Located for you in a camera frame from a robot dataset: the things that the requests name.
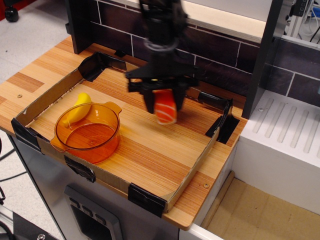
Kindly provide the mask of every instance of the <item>orange plastic pot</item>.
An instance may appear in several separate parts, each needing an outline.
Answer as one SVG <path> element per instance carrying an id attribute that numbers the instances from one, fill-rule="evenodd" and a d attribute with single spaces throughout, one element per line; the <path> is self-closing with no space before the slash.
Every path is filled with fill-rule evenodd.
<path id="1" fill-rule="evenodd" d="M 92 164 L 101 163 L 108 159 L 119 145 L 121 111 L 113 102 L 74 106 L 64 112 L 56 122 L 54 138 L 50 143 L 59 152 L 67 151 Z"/>

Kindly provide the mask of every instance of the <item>wooden tabletop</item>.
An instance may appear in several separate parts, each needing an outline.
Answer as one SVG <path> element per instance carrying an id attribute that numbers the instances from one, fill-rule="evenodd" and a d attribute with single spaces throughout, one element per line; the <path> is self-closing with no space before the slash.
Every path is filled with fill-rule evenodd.
<path id="1" fill-rule="evenodd" d="M 114 53 L 111 49 L 92 44 L 80 54 L 74 54 L 71 37 L 68 37 L 1 84 L 0 129 L 14 136 L 11 126 L 12 118 L 16 117 L 63 77 L 75 70 L 85 58 L 97 51 L 112 56 Z M 130 56 L 125 56 L 122 59 L 137 65 L 144 64 Z M 240 123 L 227 144 L 215 143 L 204 164 L 173 208 L 162 215 L 163 219 L 184 230 L 187 230 L 195 220 L 247 122 L 246 119 L 241 118 L 245 102 L 244 97 L 205 85 L 205 83 L 200 88 L 209 89 L 223 98 L 233 98 L 234 108 L 232 113 L 240 119 Z M 177 123 L 168 126 L 157 125 L 156 116 L 146 111 L 143 97 L 138 93 L 127 91 L 127 80 L 124 73 L 110 69 L 103 71 L 94 82 L 85 81 L 72 91 L 74 94 L 70 94 L 70 97 L 66 98 L 69 98 L 68 104 L 56 104 L 55 108 L 44 114 L 44 116 L 49 116 L 47 120 L 44 122 L 41 117 L 38 118 L 37 121 L 32 123 L 32 128 L 45 138 L 52 139 L 56 118 L 74 104 L 78 92 L 90 93 L 93 102 L 113 101 L 117 103 L 123 109 L 120 114 L 120 134 L 122 138 L 120 148 L 117 150 L 119 152 L 112 156 L 111 161 L 100 163 L 98 166 L 130 183 L 135 183 L 147 190 L 150 189 L 151 192 L 154 191 L 155 195 L 164 198 L 177 188 L 208 144 L 210 138 L 205 136 L 205 132 L 221 114 L 195 101 L 186 99 L 182 110 L 178 113 Z M 149 133 L 152 136 L 148 136 L 146 141 L 143 136 Z M 128 156 L 128 153 L 122 147 L 124 145 L 128 149 L 132 145 L 131 149 L 134 151 L 130 154 L 138 157 L 135 157 L 134 160 L 131 159 L 131 156 Z M 125 164 L 121 165 L 119 156 L 122 157 L 122 160 L 126 160 Z M 124 165 L 126 165 L 127 172 L 123 170 Z"/>

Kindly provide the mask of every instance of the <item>salmon slice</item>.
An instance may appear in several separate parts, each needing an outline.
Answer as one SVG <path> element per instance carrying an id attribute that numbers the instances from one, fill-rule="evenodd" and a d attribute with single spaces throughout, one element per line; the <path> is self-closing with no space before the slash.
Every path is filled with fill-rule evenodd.
<path id="1" fill-rule="evenodd" d="M 171 89 L 153 91 L 154 113 L 161 125 L 174 124 L 177 122 L 177 105 Z"/>

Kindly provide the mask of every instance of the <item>dark tile wall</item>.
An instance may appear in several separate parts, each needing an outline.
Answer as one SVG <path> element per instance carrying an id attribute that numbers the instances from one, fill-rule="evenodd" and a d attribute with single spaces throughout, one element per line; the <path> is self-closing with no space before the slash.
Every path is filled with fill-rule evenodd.
<path id="1" fill-rule="evenodd" d="M 140 10 L 111 0 L 89 0 L 93 39 L 148 61 Z M 259 44 L 190 25 L 177 48 L 176 60 L 203 69 L 198 77 L 210 84 L 246 96 Z"/>
<path id="2" fill-rule="evenodd" d="M 320 107 L 320 50 L 281 40 L 267 90 Z"/>

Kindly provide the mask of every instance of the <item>wooden table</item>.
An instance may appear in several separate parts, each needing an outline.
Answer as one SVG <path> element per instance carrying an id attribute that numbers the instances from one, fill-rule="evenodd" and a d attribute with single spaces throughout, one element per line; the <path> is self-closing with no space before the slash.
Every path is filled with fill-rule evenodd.
<path id="1" fill-rule="evenodd" d="M 35 101 L 64 76 L 76 69 L 85 58 L 97 51 L 112 56 L 114 53 L 111 49 L 93 44 L 80 54 L 74 54 L 71 37 L 68 37 L 0 85 L 0 129 L 14 137 L 15 133 L 11 126 L 12 118 L 22 112 L 30 103 Z M 144 64 L 142 61 L 133 59 L 130 56 L 125 56 L 122 59 L 136 65 Z M 104 80 L 106 79 L 108 79 L 108 85 L 104 84 Z M 205 83 L 202 83 L 199 88 L 206 89 L 206 91 L 209 90 L 223 98 L 233 98 L 233 115 L 240 119 L 240 123 L 227 144 L 222 144 L 220 142 L 215 143 L 204 164 L 195 174 L 194 178 L 173 208 L 162 215 L 163 219 L 183 230 L 187 230 L 195 220 L 247 122 L 246 119 L 241 118 L 245 102 L 244 97 L 217 89 L 214 86 L 208 86 Z M 170 188 L 170 185 L 177 185 L 181 181 L 184 174 L 187 173 L 193 165 L 192 161 L 185 161 L 184 157 L 187 159 L 189 157 L 187 155 L 192 154 L 194 155 L 194 160 L 196 160 L 199 155 L 198 153 L 201 153 L 210 140 L 210 138 L 205 136 L 205 132 L 221 115 L 221 113 L 214 112 L 212 109 L 195 101 L 186 99 L 183 109 L 178 113 L 178 121 L 176 124 L 169 126 L 157 125 L 156 116 L 145 110 L 142 96 L 138 93 L 127 92 L 127 80 L 125 79 L 124 74 L 108 69 L 106 69 L 94 82 L 82 83 L 79 91 L 82 91 L 82 89 L 85 91 L 90 89 L 93 102 L 105 102 L 110 99 L 115 100 L 123 109 L 123 115 L 120 115 L 120 118 L 122 118 L 121 121 L 123 122 L 123 125 L 121 125 L 122 130 L 120 130 L 120 132 L 122 131 L 126 144 L 135 144 L 140 141 L 138 145 L 132 147 L 133 149 L 136 148 L 134 154 L 139 155 L 139 157 L 137 157 L 139 160 L 130 161 L 130 166 L 128 166 L 128 169 L 137 169 L 135 171 L 140 171 L 139 173 L 134 172 L 131 174 L 130 171 L 128 171 L 123 174 L 121 169 L 118 171 L 109 169 L 110 165 L 107 162 L 100 163 L 98 167 L 111 172 L 113 171 L 113 174 L 116 175 L 122 174 L 120 177 L 126 178 L 126 181 L 133 182 L 146 189 L 154 189 L 154 191 L 156 191 L 155 194 L 162 197 L 164 197 L 168 191 L 172 191 L 172 189 L 162 189 L 159 186 Z M 73 97 L 70 97 L 69 105 L 65 105 L 63 110 L 72 106 L 76 100 L 75 96 L 77 95 L 75 94 Z M 32 128 L 47 139 L 51 139 L 54 135 L 54 123 L 60 114 L 61 113 L 56 113 L 56 116 L 54 116 L 51 121 L 42 123 L 40 120 L 38 120 L 38 122 L 35 121 L 35 123 L 32 123 Z M 176 144 L 176 149 L 182 149 L 182 152 L 169 152 L 172 151 L 172 148 L 168 147 L 168 150 L 166 151 L 164 146 L 160 146 L 159 149 L 157 149 L 157 147 L 153 148 L 153 146 L 150 145 L 150 142 L 144 144 L 144 141 L 142 141 L 143 139 L 140 139 L 141 135 L 135 135 L 136 142 L 132 142 L 132 136 L 129 132 L 126 132 L 126 127 L 134 127 L 136 132 L 138 132 L 139 129 L 141 131 L 144 130 L 138 122 L 130 122 L 131 115 L 133 114 L 139 114 L 143 119 L 144 124 L 152 127 L 152 131 L 162 132 L 162 134 L 156 135 L 161 136 L 162 138 L 158 139 L 159 142 L 167 141 L 169 145 Z M 193 142 L 177 142 L 173 139 L 174 136 L 170 135 L 166 138 L 165 134 L 163 134 L 163 132 L 170 134 L 172 131 L 185 136 L 185 139 L 193 139 Z M 190 146 L 192 146 L 192 150 L 189 149 L 188 152 L 185 152 L 184 148 L 187 149 L 190 148 Z M 150 165 L 153 164 L 152 162 L 148 163 L 143 161 L 143 159 L 152 158 L 152 156 L 157 159 L 156 167 L 150 167 Z M 168 165 L 171 174 L 166 174 Z M 146 181 L 146 179 L 151 179 L 154 176 L 156 176 L 157 179 Z M 164 183 L 159 183 L 159 185 L 155 186 L 148 185 L 148 182 L 152 184 L 160 180 L 164 181 Z"/>

